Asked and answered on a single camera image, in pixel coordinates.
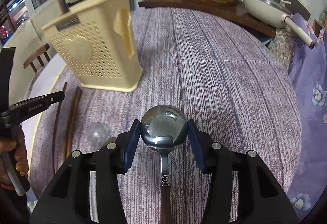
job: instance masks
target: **white pan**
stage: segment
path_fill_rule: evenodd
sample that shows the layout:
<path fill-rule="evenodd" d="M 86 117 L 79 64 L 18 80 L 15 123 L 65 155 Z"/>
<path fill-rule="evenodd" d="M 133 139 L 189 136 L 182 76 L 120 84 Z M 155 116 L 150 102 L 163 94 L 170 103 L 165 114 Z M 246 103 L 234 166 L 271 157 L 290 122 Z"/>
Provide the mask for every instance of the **white pan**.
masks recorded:
<path fill-rule="evenodd" d="M 280 2 L 275 0 L 243 0 L 243 3 L 249 14 L 273 27 L 283 28 L 288 25 L 310 49 L 314 48 L 316 43 L 292 21 L 291 12 L 285 8 L 285 4 L 290 4 L 290 2 L 284 0 L 280 0 Z"/>

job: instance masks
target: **pan lid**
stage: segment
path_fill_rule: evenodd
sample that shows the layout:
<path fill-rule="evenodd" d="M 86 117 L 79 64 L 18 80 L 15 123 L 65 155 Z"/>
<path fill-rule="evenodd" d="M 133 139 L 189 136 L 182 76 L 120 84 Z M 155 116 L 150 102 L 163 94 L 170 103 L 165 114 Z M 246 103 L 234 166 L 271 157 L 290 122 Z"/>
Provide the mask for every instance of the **pan lid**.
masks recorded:
<path fill-rule="evenodd" d="M 262 2 L 264 2 L 264 3 L 266 3 L 266 4 L 270 5 L 270 6 L 272 6 L 272 7 L 276 8 L 276 9 L 278 9 L 278 10 L 283 11 L 286 14 L 291 15 L 291 12 L 285 6 L 282 6 L 276 0 L 260 0 L 260 1 L 262 1 Z"/>

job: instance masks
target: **wooden chair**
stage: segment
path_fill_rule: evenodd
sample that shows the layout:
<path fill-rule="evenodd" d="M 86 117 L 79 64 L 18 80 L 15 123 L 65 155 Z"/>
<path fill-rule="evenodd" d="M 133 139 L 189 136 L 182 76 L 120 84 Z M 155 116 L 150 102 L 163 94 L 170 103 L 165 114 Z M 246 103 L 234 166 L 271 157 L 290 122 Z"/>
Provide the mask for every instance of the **wooden chair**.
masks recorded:
<path fill-rule="evenodd" d="M 40 63 L 40 65 L 41 65 L 41 67 L 44 67 L 44 63 L 43 63 L 43 61 L 42 61 L 42 59 L 41 59 L 40 56 L 41 56 L 42 54 L 44 54 L 46 60 L 47 60 L 48 62 L 50 62 L 50 57 L 48 56 L 48 53 L 47 53 L 47 50 L 48 50 L 49 48 L 50 48 L 49 44 L 45 44 L 45 45 L 43 45 L 42 47 L 40 47 L 38 50 L 36 50 L 35 52 L 33 52 L 33 53 L 30 55 L 30 57 L 28 57 L 28 58 L 26 59 L 26 61 L 24 62 L 24 69 L 26 69 L 27 66 L 31 65 L 33 71 L 34 71 L 35 73 L 37 73 L 37 69 L 36 69 L 35 65 L 33 64 L 33 61 L 37 58 L 38 61 L 39 61 L 39 63 Z"/>

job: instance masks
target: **shelf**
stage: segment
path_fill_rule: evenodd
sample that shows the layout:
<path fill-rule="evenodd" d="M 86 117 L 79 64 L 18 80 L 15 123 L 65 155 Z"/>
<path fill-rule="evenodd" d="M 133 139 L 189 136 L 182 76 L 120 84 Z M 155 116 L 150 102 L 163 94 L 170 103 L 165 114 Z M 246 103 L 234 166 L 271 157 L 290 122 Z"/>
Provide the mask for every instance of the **shelf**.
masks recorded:
<path fill-rule="evenodd" d="M 262 23 L 245 10 L 244 4 L 238 1 L 234 5 L 200 2 L 196 0 L 144 0 L 139 2 L 140 7 L 174 7 L 197 10 L 227 19 L 235 24 L 249 27 L 274 38 L 276 30 L 274 27 Z"/>

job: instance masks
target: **purple tablecloth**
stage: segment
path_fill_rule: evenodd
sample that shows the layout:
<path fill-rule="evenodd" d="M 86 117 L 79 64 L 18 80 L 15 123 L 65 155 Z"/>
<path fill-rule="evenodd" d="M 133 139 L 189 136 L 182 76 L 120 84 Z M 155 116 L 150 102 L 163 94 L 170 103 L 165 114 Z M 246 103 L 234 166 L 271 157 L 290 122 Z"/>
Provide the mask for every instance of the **purple tablecloth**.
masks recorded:
<path fill-rule="evenodd" d="M 287 191 L 300 157 L 301 123 L 287 71 L 254 36 L 210 14 L 185 9 L 140 9 L 133 29 L 143 76 L 132 93 L 83 89 L 73 149 L 89 152 L 86 129 L 101 122 L 107 137 L 128 131 L 158 104 L 193 118 L 200 130 L 230 150 L 253 149 Z M 68 82 L 56 141 L 63 134 L 78 79 L 66 68 L 54 91 Z M 32 153 L 30 181 L 39 196 L 52 178 L 51 146 L 57 105 L 43 113 Z M 172 214 L 176 223 L 200 223 L 210 175 L 196 168 L 189 141 L 171 154 Z M 160 157 L 140 139 L 132 168 L 118 175 L 128 223 L 159 223 Z M 234 174 L 234 191 L 237 190 Z M 237 214 L 237 192 L 231 219 Z"/>

